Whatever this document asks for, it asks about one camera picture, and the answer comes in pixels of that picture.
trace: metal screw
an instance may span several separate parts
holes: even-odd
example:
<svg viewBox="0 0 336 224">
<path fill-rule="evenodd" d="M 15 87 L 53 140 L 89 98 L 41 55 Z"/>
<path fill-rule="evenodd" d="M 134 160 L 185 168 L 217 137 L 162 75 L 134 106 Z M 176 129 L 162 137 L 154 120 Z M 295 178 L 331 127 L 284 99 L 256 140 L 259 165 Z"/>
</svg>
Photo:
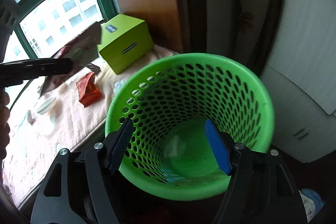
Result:
<svg viewBox="0 0 336 224">
<path fill-rule="evenodd" d="M 66 153 L 68 153 L 68 150 L 66 148 L 63 148 L 59 151 L 60 155 L 65 155 Z"/>
<path fill-rule="evenodd" d="M 271 150 L 271 155 L 272 155 L 272 156 L 278 156 L 278 155 L 279 155 L 279 152 L 276 151 L 275 149 L 272 149 L 272 150 Z"/>
<path fill-rule="evenodd" d="M 236 143 L 235 147 L 239 150 L 244 149 L 245 145 L 243 145 L 242 143 Z"/>
<path fill-rule="evenodd" d="M 102 143 L 95 143 L 94 146 L 93 146 L 95 149 L 100 149 L 103 147 L 103 144 Z"/>
</svg>

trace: yellow-green cardboard box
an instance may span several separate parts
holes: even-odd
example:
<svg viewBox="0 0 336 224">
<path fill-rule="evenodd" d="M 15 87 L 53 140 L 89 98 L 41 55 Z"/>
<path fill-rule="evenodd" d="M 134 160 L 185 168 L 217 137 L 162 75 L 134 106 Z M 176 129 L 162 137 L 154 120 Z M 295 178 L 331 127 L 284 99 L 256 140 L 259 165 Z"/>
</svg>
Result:
<svg viewBox="0 0 336 224">
<path fill-rule="evenodd" d="M 101 27 L 100 55 L 119 74 L 154 47 L 146 22 L 119 14 Z"/>
</svg>

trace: logo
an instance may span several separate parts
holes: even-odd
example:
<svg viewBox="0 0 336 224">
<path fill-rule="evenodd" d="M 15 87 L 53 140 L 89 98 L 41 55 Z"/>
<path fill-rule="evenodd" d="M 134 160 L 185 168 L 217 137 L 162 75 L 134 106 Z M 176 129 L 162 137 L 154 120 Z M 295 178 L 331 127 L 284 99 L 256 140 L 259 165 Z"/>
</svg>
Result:
<svg viewBox="0 0 336 224">
<path fill-rule="evenodd" d="M 136 42 L 134 42 L 132 45 L 128 46 L 126 49 L 124 49 L 122 51 L 123 54 L 125 54 L 126 52 L 128 52 L 129 50 L 133 49 L 135 46 L 137 45 Z"/>
<path fill-rule="evenodd" d="M 118 28 L 117 27 L 115 27 L 115 26 L 113 26 L 113 25 L 107 25 L 106 27 L 105 27 L 105 29 L 106 30 L 108 30 L 109 32 L 115 32 L 116 30 L 118 30 Z"/>
</svg>

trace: orange snack bag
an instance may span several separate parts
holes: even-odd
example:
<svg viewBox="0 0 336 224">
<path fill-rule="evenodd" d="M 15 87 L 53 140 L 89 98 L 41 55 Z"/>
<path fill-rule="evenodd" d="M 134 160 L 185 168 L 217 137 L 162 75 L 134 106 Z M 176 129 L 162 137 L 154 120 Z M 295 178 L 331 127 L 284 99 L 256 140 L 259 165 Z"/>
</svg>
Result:
<svg viewBox="0 0 336 224">
<path fill-rule="evenodd" d="M 78 89 L 79 102 L 84 105 L 84 107 L 88 107 L 100 100 L 103 95 L 95 85 L 96 74 L 94 72 L 90 72 L 87 75 L 83 76 L 76 82 L 76 86 Z"/>
</svg>

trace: bed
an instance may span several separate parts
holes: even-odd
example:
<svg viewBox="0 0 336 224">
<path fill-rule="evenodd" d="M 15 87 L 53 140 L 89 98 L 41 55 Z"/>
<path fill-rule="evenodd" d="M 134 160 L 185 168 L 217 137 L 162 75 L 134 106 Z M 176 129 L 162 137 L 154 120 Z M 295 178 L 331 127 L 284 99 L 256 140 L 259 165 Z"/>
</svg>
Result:
<svg viewBox="0 0 336 224">
<path fill-rule="evenodd" d="M 119 75 L 104 60 L 95 60 L 94 63 L 101 68 L 95 84 L 103 98 L 87 108 L 78 101 L 75 82 L 89 73 L 89 69 L 77 73 L 71 84 L 63 83 L 41 98 L 38 98 L 37 90 L 44 79 L 35 79 L 15 103 L 9 119 L 10 144 L 3 161 L 3 185 L 14 204 L 18 208 L 22 207 L 36 192 L 61 148 L 81 150 L 104 137 L 106 114 L 122 79 L 127 81 L 147 64 L 171 55 L 173 52 L 155 46 Z M 50 128 L 48 114 L 36 113 L 38 106 L 51 97 L 57 98 L 52 109 L 55 112 L 54 128 Z M 28 110 L 35 119 L 33 124 L 27 122 Z"/>
</svg>

